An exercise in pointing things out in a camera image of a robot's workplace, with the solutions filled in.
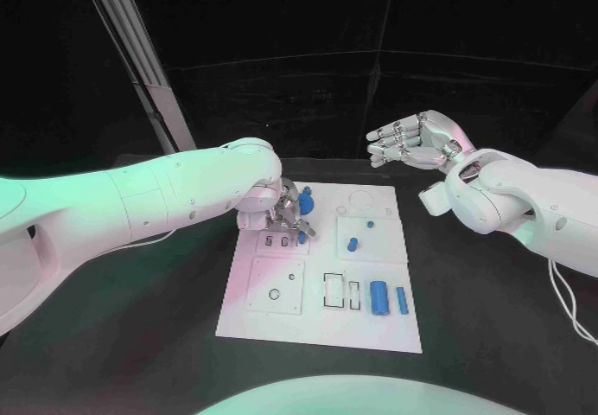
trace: dark table surface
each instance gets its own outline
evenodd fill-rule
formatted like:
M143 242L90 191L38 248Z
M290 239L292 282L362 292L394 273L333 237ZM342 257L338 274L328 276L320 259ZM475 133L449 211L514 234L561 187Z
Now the dark table surface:
M420 380L531 414L598 413L598 348L573 330L548 262L509 235L428 215L418 192L440 173L358 160L283 166L296 181L397 188L424 354L215 337L234 211L73 273L0 349L0 413L191 414L322 374ZM563 270L593 331L598 281Z

